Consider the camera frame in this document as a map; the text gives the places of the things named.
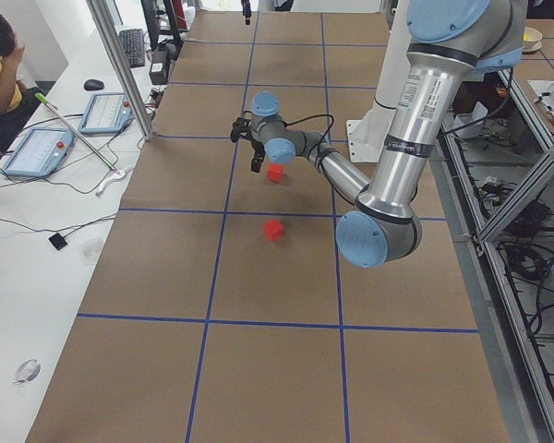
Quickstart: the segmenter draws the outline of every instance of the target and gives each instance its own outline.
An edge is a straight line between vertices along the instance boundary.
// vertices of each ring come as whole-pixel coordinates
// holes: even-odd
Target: person's hand
[[[13,66],[20,65],[22,55],[25,52],[25,43],[18,43],[18,35],[15,33],[15,49],[7,56],[2,57],[2,65],[12,64]]]

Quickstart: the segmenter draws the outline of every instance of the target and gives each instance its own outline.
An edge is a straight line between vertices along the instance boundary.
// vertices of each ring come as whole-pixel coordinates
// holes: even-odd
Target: black mouse
[[[84,90],[101,90],[104,88],[104,83],[96,78],[89,78],[84,82]]]

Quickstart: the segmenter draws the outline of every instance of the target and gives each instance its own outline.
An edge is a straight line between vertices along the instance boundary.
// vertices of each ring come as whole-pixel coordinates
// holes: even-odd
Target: keyboard
[[[120,30],[119,41],[126,53],[129,67],[146,65],[146,51],[144,49],[144,35],[142,30]]]

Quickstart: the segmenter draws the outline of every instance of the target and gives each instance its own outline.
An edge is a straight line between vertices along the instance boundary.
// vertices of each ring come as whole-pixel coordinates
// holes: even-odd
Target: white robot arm
[[[410,71],[371,180],[320,133],[287,130],[270,92],[254,97],[251,118],[236,120],[232,140],[252,142],[257,172],[265,153],[280,164],[307,158],[355,205],[336,229],[337,245],[351,263],[373,268],[406,257],[421,238],[410,202],[443,116],[466,74],[520,61],[526,9],[526,0],[412,0],[406,19],[413,37],[406,53]]]

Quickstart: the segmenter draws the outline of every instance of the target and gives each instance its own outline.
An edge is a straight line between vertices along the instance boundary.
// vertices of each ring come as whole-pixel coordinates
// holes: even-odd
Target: person's arm
[[[17,69],[22,61],[25,45],[18,45],[15,37],[15,50],[2,57],[2,71],[0,72],[0,114],[8,111],[17,86]]]

